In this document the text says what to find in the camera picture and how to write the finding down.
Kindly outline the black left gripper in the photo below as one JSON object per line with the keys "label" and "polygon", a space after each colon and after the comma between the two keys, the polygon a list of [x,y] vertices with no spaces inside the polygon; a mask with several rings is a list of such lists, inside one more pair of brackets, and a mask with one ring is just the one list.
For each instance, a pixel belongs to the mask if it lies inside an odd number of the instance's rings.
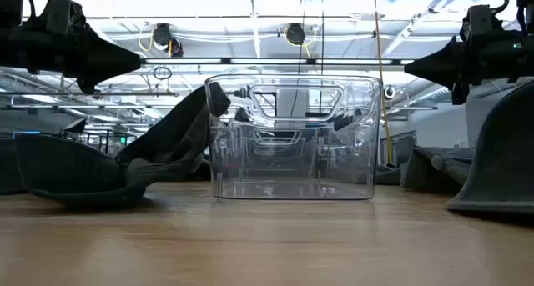
{"label": "black left gripper", "polygon": [[140,56],[102,39],[90,26],[74,26],[66,34],[23,26],[23,67],[30,73],[58,71],[77,77],[81,91],[93,94],[110,78],[140,69]]}

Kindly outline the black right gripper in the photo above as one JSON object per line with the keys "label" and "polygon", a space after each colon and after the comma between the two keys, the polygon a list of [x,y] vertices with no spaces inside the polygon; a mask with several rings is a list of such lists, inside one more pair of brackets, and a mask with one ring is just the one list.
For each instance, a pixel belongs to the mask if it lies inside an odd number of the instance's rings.
{"label": "black right gripper", "polygon": [[514,83],[521,76],[521,31],[464,25],[461,40],[453,37],[441,50],[406,64],[404,72],[446,87],[453,105],[466,102],[469,85],[493,78]]}

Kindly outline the black baseball cap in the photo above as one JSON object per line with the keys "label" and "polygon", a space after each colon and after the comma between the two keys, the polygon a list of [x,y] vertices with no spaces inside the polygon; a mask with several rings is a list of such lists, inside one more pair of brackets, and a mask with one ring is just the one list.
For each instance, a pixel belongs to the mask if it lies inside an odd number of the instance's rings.
{"label": "black baseball cap", "polygon": [[223,114],[230,100],[218,83],[183,98],[144,135],[122,149],[116,160],[124,166],[124,182],[147,186],[180,181],[201,163],[209,144],[209,117]]}

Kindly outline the blue-grey baseball cap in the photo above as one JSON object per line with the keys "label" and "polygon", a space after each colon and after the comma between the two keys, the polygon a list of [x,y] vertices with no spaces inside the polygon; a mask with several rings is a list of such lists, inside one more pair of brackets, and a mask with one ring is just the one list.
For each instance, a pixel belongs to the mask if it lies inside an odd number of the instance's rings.
{"label": "blue-grey baseball cap", "polygon": [[474,158],[473,148],[413,148],[403,164],[400,185],[423,193],[458,194],[466,181]]}

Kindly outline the dark grey sock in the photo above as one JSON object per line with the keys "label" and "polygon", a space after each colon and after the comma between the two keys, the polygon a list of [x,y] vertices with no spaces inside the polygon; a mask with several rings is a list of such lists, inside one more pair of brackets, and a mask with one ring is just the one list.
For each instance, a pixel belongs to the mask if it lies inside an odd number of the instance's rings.
{"label": "dark grey sock", "polygon": [[26,193],[18,170],[15,142],[0,138],[0,196]]}

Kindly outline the long ceiling light strip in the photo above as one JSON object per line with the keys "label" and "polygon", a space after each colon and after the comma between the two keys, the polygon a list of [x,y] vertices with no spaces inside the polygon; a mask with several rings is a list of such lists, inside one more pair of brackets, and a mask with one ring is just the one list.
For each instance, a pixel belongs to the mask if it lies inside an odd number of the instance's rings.
{"label": "long ceiling light strip", "polygon": [[393,65],[411,63],[410,59],[348,59],[348,58],[142,58],[143,65],[230,65],[230,64],[273,64],[273,65]]}

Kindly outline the clear plastic bin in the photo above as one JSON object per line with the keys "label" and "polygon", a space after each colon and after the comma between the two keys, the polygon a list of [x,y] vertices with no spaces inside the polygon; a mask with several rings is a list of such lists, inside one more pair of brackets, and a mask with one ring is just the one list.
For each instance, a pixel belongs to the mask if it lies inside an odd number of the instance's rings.
{"label": "clear plastic bin", "polygon": [[381,80],[224,74],[204,86],[216,198],[373,198]]}

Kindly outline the silver ventilation duct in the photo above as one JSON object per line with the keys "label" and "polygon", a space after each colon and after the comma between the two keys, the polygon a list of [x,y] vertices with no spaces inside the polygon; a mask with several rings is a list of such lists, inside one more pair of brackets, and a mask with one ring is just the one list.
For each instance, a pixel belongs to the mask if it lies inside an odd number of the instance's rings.
{"label": "silver ventilation duct", "polygon": [[431,106],[437,103],[449,103],[451,101],[451,92],[448,88],[439,87],[429,89],[423,92],[419,97],[409,102],[410,107]]}

